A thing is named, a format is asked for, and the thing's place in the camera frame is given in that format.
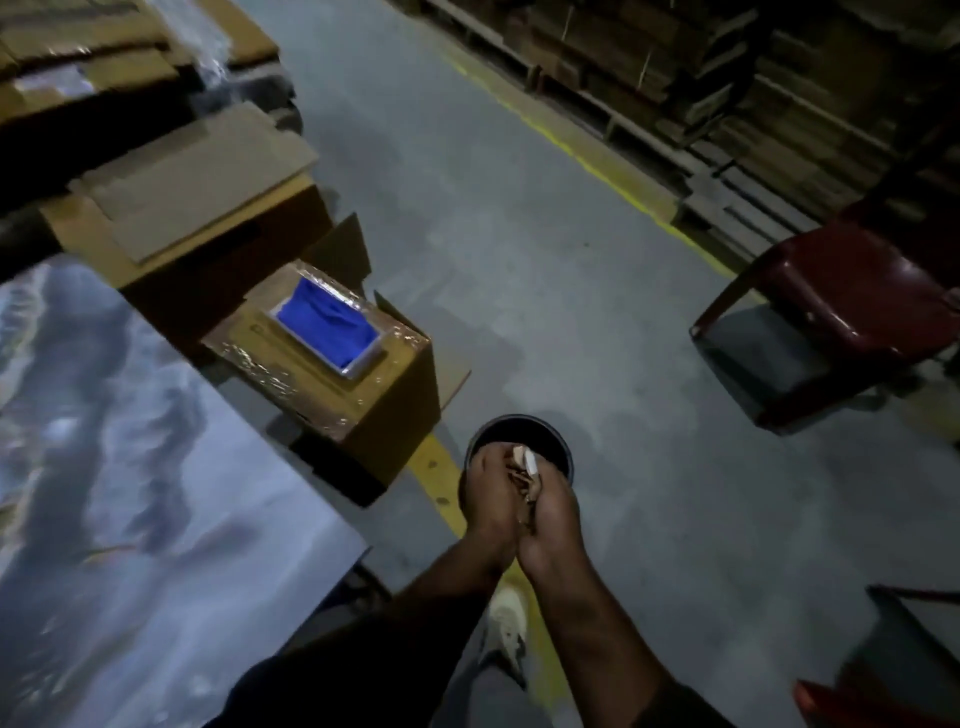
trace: blue cloth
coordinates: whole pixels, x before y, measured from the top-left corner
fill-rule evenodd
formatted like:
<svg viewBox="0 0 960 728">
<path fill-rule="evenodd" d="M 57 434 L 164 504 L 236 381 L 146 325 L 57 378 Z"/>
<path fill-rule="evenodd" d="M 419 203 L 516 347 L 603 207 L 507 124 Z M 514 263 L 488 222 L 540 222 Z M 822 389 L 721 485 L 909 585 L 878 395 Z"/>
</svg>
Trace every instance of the blue cloth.
<svg viewBox="0 0 960 728">
<path fill-rule="evenodd" d="M 376 339 L 376 329 L 316 283 L 300 279 L 276 318 L 337 369 L 345 369 Z"/>
</svg>

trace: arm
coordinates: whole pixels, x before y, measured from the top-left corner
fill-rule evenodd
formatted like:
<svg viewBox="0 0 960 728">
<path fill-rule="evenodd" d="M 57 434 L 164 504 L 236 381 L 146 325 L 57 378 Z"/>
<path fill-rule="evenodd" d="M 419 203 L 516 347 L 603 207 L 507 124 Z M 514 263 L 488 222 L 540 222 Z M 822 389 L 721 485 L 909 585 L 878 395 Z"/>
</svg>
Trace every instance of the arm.
<svg viewBox="0 0 960 728">
<path fill-rule="evenodd" d="M 292 725 L 397 717 L 427 725 L 514 560 L 520 507 L 503 447 L 482 449 L 467 473 L 464 538 L 381 614 L 252 668 L 209 728 L 267 725 L 279 716 L 295 716 Z"/>
<path fill-rule="evenodd" d="M 576 497 L 538 460 L 543 489 L 518 557 L 587 728 L 730 724 L 678 685 L 601 581 L 584 549 Z"/>
</svg>

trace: table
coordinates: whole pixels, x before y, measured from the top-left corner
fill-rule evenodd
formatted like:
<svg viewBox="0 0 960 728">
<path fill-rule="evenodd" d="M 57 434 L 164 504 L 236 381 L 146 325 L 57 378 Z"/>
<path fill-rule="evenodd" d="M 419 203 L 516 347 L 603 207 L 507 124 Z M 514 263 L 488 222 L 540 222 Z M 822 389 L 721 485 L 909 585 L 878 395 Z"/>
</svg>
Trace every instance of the table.
<svg viewBox="0 0 960 728">
<path fill-rule="evenodd" d="M 79 260 L 0 286 L 0 725 L 202 725 L 365 549 Z"/>
</svg>

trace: clear packing tape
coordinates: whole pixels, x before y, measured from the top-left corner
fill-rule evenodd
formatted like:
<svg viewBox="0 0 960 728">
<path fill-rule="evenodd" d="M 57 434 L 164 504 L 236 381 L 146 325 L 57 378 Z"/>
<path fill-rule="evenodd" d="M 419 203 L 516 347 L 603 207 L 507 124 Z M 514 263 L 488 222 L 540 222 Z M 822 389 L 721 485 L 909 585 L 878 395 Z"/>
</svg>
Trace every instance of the clear packing tape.
<svg viewBox="0 0 960 728">
<path fill-rule="evenodd" d="M 346 379 L 290 335 L 270 311 L 308 279 L 384 332 L 383 352 L 359 378 Z M 246 302 L 204 344 L 239 370 L 279 406 L 312 429 L 342 443 L 400 378 L 430 340 L 313 266 L 297 260 L 258 283 Z"/>
<path fill-rule="evenodd" d="M 167 24 L 177 40 L 193 55 L 206 88 L 215 88 L 229 78 L 233 41 L 194 0 L 146 0 Z"/>
</svg>

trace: person's left hand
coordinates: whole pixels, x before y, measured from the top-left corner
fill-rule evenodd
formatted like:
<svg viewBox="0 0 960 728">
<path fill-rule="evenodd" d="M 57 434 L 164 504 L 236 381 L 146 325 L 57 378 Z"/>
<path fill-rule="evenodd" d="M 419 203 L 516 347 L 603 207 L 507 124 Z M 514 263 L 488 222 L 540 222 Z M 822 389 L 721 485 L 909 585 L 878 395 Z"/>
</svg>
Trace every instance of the person's left hand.
<svg viewBox="0 0 960 728">
<path fill-rule="evenodd" d="M 506 457 L 513 445 L 491 443 L 480 448 L 464 475 L 463 510 L 467 533 L 482 535 L 502 549 L 510 566 L 523 532 L 522 509 L 527 506 L 507 475 Z"/>
</svg>

